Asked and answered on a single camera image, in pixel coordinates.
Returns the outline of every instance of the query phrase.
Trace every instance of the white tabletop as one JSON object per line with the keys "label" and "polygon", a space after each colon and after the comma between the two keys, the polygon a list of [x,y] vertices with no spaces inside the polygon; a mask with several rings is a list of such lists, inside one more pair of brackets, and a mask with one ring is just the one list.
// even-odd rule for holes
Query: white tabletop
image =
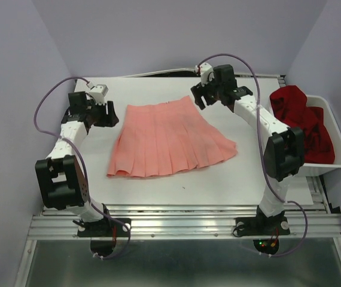
{"label": "white tabletop", "polygon": [[[177,100],[191,95],[198,78],[89,78],[109,88],[106,100],[113,100],[120,122],[113,128],[92,127],[80,151],[89,175],[91,196],[105,204],[123,205],[258,205],[263,196],[263,179],[255,131],[243,119],[219,102],[200,111],[225,137],[237,142],[238,155],[225,163],[200,170],[159,178],[109,178],[106,172],[112,147],[124,122],[126,107]],[[279,88],[276,78],[262,78],[261,104]],[[254,80],[238,78],[239,86],[255,93]],[[88,90],[78,81],[75,91]],[[288,200],[313,204],[306,178],[295,178]]]}

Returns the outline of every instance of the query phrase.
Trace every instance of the pink skirt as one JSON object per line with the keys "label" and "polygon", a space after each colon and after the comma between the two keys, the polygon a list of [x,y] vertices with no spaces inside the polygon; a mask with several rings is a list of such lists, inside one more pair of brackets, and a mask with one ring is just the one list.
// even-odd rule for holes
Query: pink skirt
{"label": "pink skirt", "polygon": [[208,124],[189,96],[158,105],[128,105],[107,175],[173,175],[236,154],[236,143]]}

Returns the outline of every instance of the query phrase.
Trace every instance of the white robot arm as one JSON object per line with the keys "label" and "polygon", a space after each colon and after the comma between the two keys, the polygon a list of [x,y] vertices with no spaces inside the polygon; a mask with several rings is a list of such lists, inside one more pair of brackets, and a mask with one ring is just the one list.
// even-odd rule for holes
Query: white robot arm
{"label": "white robot arm", "polygon": [[[257,100],[247,87],[238,87],[230,65],[213,68],[203,63],[195,68],[201,83],[191,88],[195,103],[200,109],[220,101],[236,115],[257,130]],[[271,235],[284,217],[284,201],[293,176],[304,163],[304,135],[299,128],[291,129],[277,120],[268,110],[260,108],[261,141],[269,182],[275,194],[266,185],[255,218],[238,218],[244,224],[238,233],[242,236]],[[281,229],[280,234],[289,234]]]}
{"label": "white robot arm", "polygon": [[73,146],[81,145],[91,126],[113,127],[118,123],[113,103],[104,101],[107,91],[106,85],[96,85],[88,93],[68,94],[69,108],[62,119],[60,138],[47,158],[38,160],[35,165],[44,205],[71,211],[83,222],[103,219],[91,204],[99,210],[107,210],[90,198],[88,183]]}

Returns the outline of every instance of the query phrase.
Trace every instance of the red garment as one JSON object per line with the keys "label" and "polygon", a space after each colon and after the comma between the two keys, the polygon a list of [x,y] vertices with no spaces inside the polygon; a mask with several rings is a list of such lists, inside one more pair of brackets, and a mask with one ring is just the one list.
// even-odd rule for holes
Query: red garment
{"label": "red garment", "polygon": [[305,163],[333,164],[333,143],[324,126],[324,110],[306,106],[307,97],[297,86],[286,86],[270,95],[274,115],[305,133]]}

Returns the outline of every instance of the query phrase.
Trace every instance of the white plastic bin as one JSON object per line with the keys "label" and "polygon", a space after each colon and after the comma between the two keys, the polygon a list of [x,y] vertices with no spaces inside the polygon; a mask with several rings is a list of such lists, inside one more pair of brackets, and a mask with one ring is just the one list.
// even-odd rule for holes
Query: white plastic bin
{"label": "white plastic bin", "polygon": [[318,106],[324,109],[324,125],[330,135],[331,141],[334,146],[334,153],[336,155],[333,164],[316,164],[305,163],[298,173],[299,176],[319,176],[327,172],[331,172],[334,169],[341,169],[341,133],[339,131],[336,119],[331,112],[328,102],[319,96],[307,96],[306,106]]}

